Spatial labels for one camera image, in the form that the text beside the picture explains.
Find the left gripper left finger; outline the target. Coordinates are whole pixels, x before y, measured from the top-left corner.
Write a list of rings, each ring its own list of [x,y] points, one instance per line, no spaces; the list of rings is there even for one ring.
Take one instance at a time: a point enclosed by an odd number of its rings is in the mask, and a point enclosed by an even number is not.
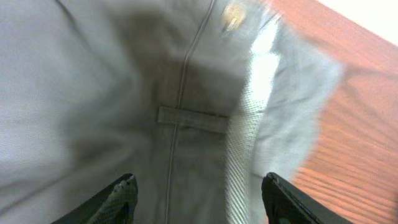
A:
[[[133,174],[124,174],[53,224],[132,224],[138,187]]]

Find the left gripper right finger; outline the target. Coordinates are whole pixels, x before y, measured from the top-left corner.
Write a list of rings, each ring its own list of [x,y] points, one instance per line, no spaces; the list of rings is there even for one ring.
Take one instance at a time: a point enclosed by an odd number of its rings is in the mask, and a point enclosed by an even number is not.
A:
[[[274,172],[263,178],[262,201],[269,224],[351,224]]]

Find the grey shorts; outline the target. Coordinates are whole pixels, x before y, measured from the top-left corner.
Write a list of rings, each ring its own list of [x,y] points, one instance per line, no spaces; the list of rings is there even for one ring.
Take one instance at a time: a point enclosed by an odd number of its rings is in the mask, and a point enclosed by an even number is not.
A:
[[[342,71],[260,1],[2,1],[1,222],[133,174],[133,223],[265,223]]]

